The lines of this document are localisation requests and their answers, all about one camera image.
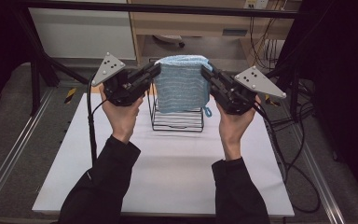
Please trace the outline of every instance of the black sleeve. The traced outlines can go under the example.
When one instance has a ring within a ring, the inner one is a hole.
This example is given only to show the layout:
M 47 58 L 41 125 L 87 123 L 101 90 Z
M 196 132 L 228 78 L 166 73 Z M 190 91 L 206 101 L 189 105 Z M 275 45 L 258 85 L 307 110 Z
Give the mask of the black sleeve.
M 111 136 L 93 167 L 66 197 L 59 223 L 118 223 L 132 166 L 140 153 L 132 143 L 125 145 Z
M 217 224 L 269 223 L 267 207 L 249 176 L 243 158 L 212 165 Z

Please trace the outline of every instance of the blue towel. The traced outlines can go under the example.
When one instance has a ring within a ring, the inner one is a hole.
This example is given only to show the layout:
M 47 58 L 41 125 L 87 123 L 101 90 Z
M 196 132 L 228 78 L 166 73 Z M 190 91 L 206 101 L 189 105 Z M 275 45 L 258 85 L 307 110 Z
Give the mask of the blue towel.
M 203 107 L 206 116 L 211 116 L 211 110 L 205 107 L 209 102 L 209 83 L 200 72 L 202 65 L 212 71 L 208 59 L 199 55 L 176 55 L 156 63 L 161 63 L 161 73 L 155 77 L 161 113 Z

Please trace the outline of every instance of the hand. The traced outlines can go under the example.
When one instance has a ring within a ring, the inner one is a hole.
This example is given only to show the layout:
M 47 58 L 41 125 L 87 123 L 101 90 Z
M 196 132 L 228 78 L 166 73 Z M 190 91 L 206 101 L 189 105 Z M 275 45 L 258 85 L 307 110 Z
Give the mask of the hand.
M 220 111 L 219 133 L 222 140 L 223 150 L 225 151 L 226 161 L 232 161 L 241 157 L 241 138 L 255 116 L 252 108 L 242 115 L 229 115 L 216 102 Z
M 102 100 L 106 100 L 103 85 L 100 87 L 100 93 Z M 143 98 L 139 98 L 130 106 L 115 106 L 109 101 L 103 103 L 103 112 L 112 126 L 112 136 L 124 144 L 128 144 L 130 141 L 135 127 L 136 116 L 139 113 L 139 106 L 143 101 Z

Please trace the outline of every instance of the wire rack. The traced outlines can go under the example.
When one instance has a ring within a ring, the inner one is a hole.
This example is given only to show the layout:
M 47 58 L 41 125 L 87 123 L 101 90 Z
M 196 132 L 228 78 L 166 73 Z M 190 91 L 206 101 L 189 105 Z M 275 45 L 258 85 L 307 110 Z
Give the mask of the wire rack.
M 154 83 L 151 86 L 151 90 L 147 92 L 147 100 L 153 131 L 202 132 L 204 117 L 201 107 L 175 113 L 161 113 L 158 110 L 158 95 Z

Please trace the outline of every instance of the white table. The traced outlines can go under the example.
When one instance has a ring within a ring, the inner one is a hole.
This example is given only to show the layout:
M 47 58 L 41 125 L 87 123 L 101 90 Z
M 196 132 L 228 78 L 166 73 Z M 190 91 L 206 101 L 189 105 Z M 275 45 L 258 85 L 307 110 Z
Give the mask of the white table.
M 92 94 L 93 106 L 101 102 Z M 145 98 L 131 141 L 142 150 L 124 198 L 123 214 L 145 216 L 214 215 L 211 165 L 224 158 L 218 133 L 219 112 L 212 99 L 213 116 L 205 118 L 202 133 L 154 132 Z M 83 96 L 62 146 L 34 203 L 33 210 L 58 214 L 79 177 L 91 167 L 86 95 Z M 98 153 L 111 127 L 102 109 L 95 113 Z M 291 217 L 293 208 L 282 182 L 266 127 L 256 114 L 241 141 L 250 176 L 266 202 L 271 217 Z

